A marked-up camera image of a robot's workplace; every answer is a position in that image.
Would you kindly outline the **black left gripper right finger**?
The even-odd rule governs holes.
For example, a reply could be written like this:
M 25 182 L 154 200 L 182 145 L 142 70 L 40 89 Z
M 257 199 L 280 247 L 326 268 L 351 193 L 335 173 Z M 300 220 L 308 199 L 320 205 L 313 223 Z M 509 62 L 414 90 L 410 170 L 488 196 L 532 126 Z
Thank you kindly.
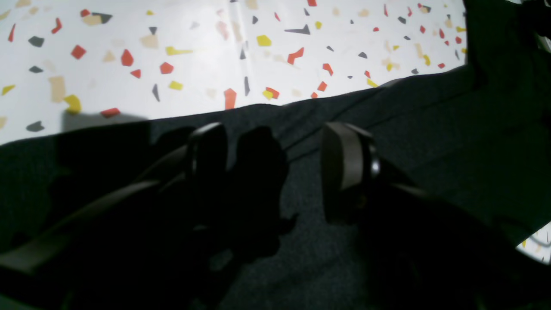
M 321 141 L 325 220 L 359 229 L 378 310 L 548 310 L 550 267 L 428 194 L 379 156 L 370 133 L 327 122 Z

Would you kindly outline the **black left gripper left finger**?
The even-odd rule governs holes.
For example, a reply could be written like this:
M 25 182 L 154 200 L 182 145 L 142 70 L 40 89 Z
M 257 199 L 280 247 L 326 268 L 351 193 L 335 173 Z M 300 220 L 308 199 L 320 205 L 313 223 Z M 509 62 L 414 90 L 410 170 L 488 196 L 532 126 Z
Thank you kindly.
M 226 171 L 215 122 L 124 186 L 1 255 L 1 294 L 45 310 L 122 305 L 176 273 L 176 254 Z

